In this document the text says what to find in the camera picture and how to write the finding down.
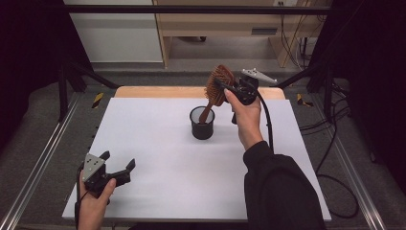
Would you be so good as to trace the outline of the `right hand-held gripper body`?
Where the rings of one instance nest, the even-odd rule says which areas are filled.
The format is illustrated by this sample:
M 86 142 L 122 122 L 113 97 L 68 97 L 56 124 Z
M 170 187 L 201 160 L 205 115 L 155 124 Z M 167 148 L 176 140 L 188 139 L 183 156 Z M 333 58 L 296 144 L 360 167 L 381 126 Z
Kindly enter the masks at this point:
M 237 81 L 237 98 L 244 105 L 249 105 L 256 100 L 257 91 L 259 88 L 259 81 L 265 81 L 271 84 L 277 84 L 278 81 L 273 79 L 257 68 L 242 69 L 242 76 Z

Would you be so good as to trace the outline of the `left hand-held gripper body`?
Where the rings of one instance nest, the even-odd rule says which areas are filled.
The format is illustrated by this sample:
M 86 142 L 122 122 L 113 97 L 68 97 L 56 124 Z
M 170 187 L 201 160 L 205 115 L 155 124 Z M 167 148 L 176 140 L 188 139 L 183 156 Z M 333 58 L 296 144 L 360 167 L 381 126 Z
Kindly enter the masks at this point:
M 100 159 L 99 156 L 90 153 L 85 156 L 81 181 L 92 196 L 99 197 L 111 178 L 116 179 L 116 186 L 119 187 L 118 177 L 117 172 L 106 172 L 105 161 Z

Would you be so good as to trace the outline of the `brown wooden paddle hairbrush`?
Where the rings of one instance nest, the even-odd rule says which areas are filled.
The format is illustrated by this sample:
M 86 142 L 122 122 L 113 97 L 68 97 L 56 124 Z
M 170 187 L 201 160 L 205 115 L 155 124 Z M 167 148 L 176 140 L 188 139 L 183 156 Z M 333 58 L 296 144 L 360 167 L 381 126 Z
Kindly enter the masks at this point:
M 225 102 L 224 89 L 227 86 L 233 86 L 235 77 L 233 73 L 225 65 L 218 65 L 210 74 L 205 88 L 205 96 L 208 99 L 208 104 L 199 116 L 198 122 L 205 124 L 209 116 L 209 112 L 213 106 L 221 106 Z

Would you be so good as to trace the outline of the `black mesh pen cup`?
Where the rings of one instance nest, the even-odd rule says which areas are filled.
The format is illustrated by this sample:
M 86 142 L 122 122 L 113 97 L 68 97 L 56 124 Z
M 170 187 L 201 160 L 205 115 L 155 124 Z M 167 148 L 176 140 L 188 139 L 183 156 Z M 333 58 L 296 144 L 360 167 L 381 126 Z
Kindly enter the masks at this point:
M 204 124 L 199 123 L 199 118 L 204 111 L 205 106 L 195 107 L 190 112 L 190 120 L 192 124 L 192 136 L 198 140 L 207 140 L 214 134 L 214 112 L 210 110 L 206 122 Z

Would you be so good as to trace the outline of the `person's right hand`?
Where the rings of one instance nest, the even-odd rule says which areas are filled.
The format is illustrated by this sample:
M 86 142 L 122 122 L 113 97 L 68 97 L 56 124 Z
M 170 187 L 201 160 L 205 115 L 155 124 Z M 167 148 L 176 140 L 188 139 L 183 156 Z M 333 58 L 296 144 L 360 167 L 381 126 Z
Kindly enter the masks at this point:
M 251 104 L 242 104 L 237 96 L 228 89 L 224 90 L 225 97 L 236 114 L 238 137 L 245 150 L 263 140 L 259 123 L 261 106 L 259 98 Z

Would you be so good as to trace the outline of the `person's left hand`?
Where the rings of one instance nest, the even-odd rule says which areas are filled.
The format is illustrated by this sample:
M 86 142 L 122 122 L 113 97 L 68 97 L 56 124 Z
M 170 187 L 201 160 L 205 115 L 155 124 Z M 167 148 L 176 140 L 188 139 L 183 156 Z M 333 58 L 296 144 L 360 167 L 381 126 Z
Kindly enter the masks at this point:
M 116 179 L 112 178 L 99 197 L 94 197 L 79 180 L 80 209 L 78 230 L 101 230 L 107 202 L 116 188 Z

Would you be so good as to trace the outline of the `white board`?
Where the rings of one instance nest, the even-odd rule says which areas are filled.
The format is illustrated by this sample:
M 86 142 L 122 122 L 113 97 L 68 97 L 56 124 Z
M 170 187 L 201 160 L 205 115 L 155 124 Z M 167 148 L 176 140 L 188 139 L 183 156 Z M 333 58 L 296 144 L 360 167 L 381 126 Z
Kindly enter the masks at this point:
M 244 148 L 232 108 L 214 109 L 214 133 L 192 136 L 191 112 L 204 99 L 113 98 L 90 149 L 110 153 L 114 173 L 136 164 L 110 198 L 106 217 L 137 221 L 245 221 Z

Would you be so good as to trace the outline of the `light wooden desk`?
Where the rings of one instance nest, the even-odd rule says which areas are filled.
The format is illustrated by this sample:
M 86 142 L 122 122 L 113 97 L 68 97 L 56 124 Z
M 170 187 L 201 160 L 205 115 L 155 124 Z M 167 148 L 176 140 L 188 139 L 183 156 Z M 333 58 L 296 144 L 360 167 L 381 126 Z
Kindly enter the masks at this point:
M 155 6 L 315 7 L 321 0 L 152 0 Z M 297 40 L 317 37 L 324 22 L 316 15 L 158 13 L 159 34 L 267 37 L 281 68 L 292 61 Z

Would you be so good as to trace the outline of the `light wooden table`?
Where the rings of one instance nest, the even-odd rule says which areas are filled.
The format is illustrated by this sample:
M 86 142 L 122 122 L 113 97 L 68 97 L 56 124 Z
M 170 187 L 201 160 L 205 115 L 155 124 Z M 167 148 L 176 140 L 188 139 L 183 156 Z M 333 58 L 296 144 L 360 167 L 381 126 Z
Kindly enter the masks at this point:
M 266 100 L 284 100 L 280 88 L 260 87 L 259 92 Z M 121 86 L 115 98 L 204 98 L 203 86 Z

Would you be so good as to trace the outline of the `black metal stand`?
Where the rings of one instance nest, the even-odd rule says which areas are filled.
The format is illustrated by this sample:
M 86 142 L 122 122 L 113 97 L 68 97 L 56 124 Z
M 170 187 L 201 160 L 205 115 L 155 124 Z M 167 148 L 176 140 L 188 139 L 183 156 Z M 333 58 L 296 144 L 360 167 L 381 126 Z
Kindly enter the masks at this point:
M 307 91 L 309 93 L 317 93 L 321 88 L 324 88 L 324 103 L 323 113 L 327 120 L 332 122 L 332 89 L 333 89 L 333 72 L 327 62 L 317 61 L 309 67 L 299 72 L 287 80 L 276 84 L 277 88 L 284 89 L 292 83 L 299 81 L 303 78 L 309 77 L 307 84 Z
M 104 77 L 96 74 L 92 68 L 85 68 L 76 62 L 64 62 L 61 64 L 58 72 L 58 94 L 59 94 L 59 118 L 61 122 L 68 114 L 68 95 L 67 83 L 70 83 L 75 92 L 84 92 L 86 83 L 83 76 L 90 77 L 92 80 L 101 83 L 110 89 L 118 89 L 120 86 Z

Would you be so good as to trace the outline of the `white cabinet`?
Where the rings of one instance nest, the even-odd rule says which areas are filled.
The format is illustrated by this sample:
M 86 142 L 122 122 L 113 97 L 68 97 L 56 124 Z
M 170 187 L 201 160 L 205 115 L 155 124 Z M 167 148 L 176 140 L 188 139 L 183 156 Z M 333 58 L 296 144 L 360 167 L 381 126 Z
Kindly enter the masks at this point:
M 162 62 L 153 13 L 71 13 L 92 63 Z

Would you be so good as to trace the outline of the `black curtain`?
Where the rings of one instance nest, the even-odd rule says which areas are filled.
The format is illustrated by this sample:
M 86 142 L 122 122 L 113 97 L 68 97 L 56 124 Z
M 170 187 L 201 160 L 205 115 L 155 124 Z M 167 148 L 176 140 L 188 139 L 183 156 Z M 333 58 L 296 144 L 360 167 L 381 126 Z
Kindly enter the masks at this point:
M 63 0 L 0 0 L 0 150 L 29 107 L 30 95 L 57 81 L 64 62 L 90 70 L 71 16 L 51 11 Z
M 406 195 L 406 0 L 332 0 L 313 54 L 350 83 L 349 104 L 372 152 Z

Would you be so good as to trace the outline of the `aluminium floor rail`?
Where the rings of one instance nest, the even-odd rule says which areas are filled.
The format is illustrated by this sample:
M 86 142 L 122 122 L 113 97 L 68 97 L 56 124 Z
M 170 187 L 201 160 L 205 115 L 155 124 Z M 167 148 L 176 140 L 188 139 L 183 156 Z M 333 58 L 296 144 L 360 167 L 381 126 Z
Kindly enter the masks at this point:
M 315 103 L 315 108 L 319 112 L 320 116 L 322 119 L 327 118 L 326 115 L 324 115 L 323 109 L 322 109 L 322 96 L 316 95 L 316 94 L 311 94 L 311 99 Z M 343 111 L 340 113 L 340 115 L 334 115 L 335 117 L 332 119 L 337 122 L 337 124 L 340 124 L 339 122 L 345 122 L 346 120 L 351 119 L 349 117 L 349 108 L 344 108 Z M 346 150 L 344 146 L 344 142 L 340 139 L 340 135 L 338 132 L 336 133 L 336 137 L 333 137 L 333 132 L 335 131 L 335 128 L 332 125 L 326 125 L 327 126 L 327 133 L 329 135 L 330 140 L 332 140 L 332 149 L 333 152 L 336 155 L 337 162 L 339 162 L 341 170 L 346 177 L 347 185 L 350 187 L 350 191 L 354 194 L 359 210 L 358 210 L 358 216 L 361 215 L 365 222 L 368 224 L 368 227 L 365 229 L 369 230 L 388 230 L 386 224 L 384 223 L 381 215 L 379 214 L 378 210 L 376 209 L 372 198 L 370 196 L 370 193 L 367 190 L 367 187 L 365 186 L 358 170 L 356 169 L 355 165 L 350 159 L 349 153 Z M 332 221 L 329 223 L 333 223 L 336 220 L 342 220 L 342 221 L 350 221 L 355 220 L 355 218 L 340 218 L 338 216 L 332 216 Z
M 26 179 L 22 189 L 18 193 L 18 196 L 14 200 L 9 211 L 4 215 L 3 219 L 0 221 L 0 230 L 14 230 L 18 221 L 20 220 L 23 212 L 25 211 L 33 193 L 44 174 L 57 145 L 59 144 L 66 127 L 68 127 L 73 114 L 75 113 L 78 103 L 82 98 L 81 93 L 74 93 L 70 102 L 68 103 L 68 110 L 65 117 L 56 124 L 55 129 L 51 137 L 48 139 L 44 149 L 39 155 L 34 168 L 32 169 L 30 175 Z

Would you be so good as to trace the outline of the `black horizontal frame bar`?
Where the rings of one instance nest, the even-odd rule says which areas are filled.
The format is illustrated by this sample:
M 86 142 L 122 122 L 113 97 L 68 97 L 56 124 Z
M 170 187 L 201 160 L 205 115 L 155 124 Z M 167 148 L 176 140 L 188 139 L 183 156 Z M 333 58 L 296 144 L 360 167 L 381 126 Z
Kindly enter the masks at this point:
M 328 15 L 329 7 L 241 7 L 241 6 L 148 6 L 148 5 L 64 5 L 71 13 L 197 13 L 197 14 L 288 14 Z

